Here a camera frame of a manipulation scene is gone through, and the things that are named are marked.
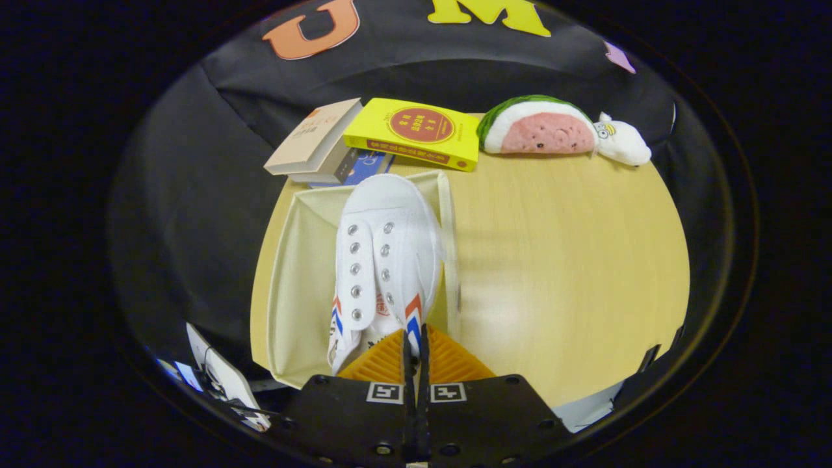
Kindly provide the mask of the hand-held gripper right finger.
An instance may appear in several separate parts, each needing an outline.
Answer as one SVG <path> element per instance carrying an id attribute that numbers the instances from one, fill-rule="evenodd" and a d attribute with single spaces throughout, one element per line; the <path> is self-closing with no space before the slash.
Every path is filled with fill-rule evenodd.
<path id="1" fill-rule="evenodd" d="M 573 440 L 528 380 L 497 376 L 433 326 L 422 327 L 416 460 L 428 467 L 523 467 Z"/>

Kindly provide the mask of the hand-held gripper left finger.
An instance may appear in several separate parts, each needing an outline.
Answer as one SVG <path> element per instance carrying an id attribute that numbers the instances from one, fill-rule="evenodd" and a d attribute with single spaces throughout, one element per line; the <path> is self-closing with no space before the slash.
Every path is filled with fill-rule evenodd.
<path id="1" fill-rule="evenodd" d="M 279 418 L 279 443 L 295 456 L 323 467 L 404 467 L 413 385 L 406 382 L 410 346 L 397 331 L 357 361 L 387 352 L 399 382 L 314 375 Z"/>

